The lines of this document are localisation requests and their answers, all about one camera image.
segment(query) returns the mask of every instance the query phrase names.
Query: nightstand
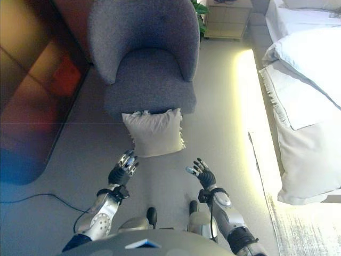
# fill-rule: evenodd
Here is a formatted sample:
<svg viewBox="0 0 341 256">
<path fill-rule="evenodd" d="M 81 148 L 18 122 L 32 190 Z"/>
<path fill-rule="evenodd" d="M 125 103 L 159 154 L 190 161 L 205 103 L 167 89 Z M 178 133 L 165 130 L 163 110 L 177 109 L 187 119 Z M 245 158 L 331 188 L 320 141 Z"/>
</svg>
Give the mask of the nightstand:
<svg viewBox="0 0 341 256">
<path fill-rule="evenodd" d="M 204 37 L 242 39 L 252 10 L 250 0 L 225 3 L 208 0 L 207 7 Z"/>
</svg>

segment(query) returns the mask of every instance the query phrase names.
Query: drawer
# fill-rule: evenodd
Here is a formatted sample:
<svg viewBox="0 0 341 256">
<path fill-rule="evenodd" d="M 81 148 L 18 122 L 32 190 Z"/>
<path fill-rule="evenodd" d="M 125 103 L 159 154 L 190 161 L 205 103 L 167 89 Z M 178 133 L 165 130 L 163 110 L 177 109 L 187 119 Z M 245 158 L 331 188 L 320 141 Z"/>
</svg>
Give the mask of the drawer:
<svg viewBox="0 0 341 256">
<path fill-rule="evenodd" d="M 246 24 L 249 11 L 250 9 L 246 8 L 226 8 L 224 22 Z"/>
<path fill-rule="evenodd" d="M 211 22 L 207 24 L 205 37 L 241 38 L 244 27 L 238 23 Z"/>
<path fill-rule="evenodd" d="M 224 22 L 226 15 L 225 7 L 209 7 L 208 22 Z"/>
<path fill-rule="evenodd" d="M 223 37 L 241 38 L 244 28 L 244 24 L 222 23 L 220 35 Z"/>
<path fill-rule="evenodd" d="M 221 22 L 210 22 L 208 23 L 207 29 L 205 31 L 205 36 L 206 37 L 215 37 L 215 36 L 220 36 L 221 34 L 221 29 L 222 29 L 222 23 Z"/>
</svg>

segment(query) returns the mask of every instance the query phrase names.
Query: bed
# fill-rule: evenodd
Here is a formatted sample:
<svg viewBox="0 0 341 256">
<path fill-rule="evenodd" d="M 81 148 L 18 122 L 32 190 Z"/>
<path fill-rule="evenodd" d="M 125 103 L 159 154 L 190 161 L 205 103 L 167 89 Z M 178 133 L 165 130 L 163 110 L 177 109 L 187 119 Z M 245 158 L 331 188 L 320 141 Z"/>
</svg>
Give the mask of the bed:
<svg viewBox="0 0 341 256">
<path fill-rule="evenodd" d="M 273 44 L 259 72 L 273 104 L 284 203 L 321 202 L 341 188 L 340 10 L 341 0 L 270 0 L 266 12 Z"/>
</svg>

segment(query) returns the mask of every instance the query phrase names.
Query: gray armchair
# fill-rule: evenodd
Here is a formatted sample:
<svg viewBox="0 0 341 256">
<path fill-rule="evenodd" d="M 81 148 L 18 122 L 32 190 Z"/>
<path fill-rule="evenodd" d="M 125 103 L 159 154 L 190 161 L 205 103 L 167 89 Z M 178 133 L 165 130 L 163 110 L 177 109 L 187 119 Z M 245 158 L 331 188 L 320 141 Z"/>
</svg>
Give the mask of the gray armchair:
<svg viewBox="0 0 341 256">
<path fill-rule="evenodd" d="M 190 0 L 97 0 L 89 40 L 115 120 L 142 110 L 194 112 L 199 26 Z"/>
</svg>

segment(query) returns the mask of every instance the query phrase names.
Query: carpet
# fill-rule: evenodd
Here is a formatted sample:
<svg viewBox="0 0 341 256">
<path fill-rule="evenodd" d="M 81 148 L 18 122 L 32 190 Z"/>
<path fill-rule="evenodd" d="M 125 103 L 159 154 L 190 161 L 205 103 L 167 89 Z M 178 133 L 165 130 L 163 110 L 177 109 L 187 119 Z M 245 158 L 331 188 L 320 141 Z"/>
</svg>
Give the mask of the carpet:
<svg viewBox="0 0 341 256">
<path fill-rule="evenodd" d="M 269 154 L 263 154 L 265 147 L 271 148 L 273 145 L 271 142 L 264 143 L 261 133 L 250 132 L 250 137 L 280 255 L 341 255 L 341 204 L 313 203 L 295 206 L 278 202 L 277 192 L 281 186 L 279 172 L 276 168 L 269 168 Z"/>
</svg>

